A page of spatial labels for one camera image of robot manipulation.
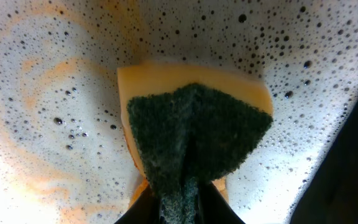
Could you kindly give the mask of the green yellow sponge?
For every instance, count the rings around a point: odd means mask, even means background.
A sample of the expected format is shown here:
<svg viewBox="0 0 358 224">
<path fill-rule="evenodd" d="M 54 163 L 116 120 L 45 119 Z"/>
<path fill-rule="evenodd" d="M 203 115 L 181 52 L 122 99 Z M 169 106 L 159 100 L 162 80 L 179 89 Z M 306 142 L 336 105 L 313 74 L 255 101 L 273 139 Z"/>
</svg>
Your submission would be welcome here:
<svg viewBox="0 0 358 224">
<path fill-rule="evenodd" d="M 259 80 L 196 65 L 142 63 L 117 70 L 121 121 L 132 159 L 160 200 L 159 223 L 198 223 L 198 186 L 224 178 L 273 123 Z"/>
</svg>

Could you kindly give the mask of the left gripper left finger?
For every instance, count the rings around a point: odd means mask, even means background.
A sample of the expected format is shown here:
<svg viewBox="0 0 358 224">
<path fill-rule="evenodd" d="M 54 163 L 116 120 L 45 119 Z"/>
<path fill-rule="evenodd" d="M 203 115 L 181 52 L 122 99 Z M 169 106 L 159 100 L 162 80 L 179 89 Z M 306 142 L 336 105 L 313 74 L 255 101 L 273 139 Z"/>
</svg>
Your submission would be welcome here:
<svg viewBox="0 0 358 224">
<path fill-rule="evenodd" d="M 147 187 L 134 204 L 114 224 L 156 224 L 160 219 L 160 200 Z"/>
</svg>

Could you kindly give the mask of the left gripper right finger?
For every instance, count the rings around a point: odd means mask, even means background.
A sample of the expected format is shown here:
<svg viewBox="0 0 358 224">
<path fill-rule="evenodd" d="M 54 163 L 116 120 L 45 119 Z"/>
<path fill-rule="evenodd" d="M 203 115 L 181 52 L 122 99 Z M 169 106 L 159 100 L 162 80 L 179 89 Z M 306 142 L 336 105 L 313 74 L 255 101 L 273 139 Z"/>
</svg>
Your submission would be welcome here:
<svg viewBox="0 0 358 224">
<path fill-rule="evenodd" d="M 245 224 L 212 184 L 198 186 L 198 223 Z"/>
</svg>

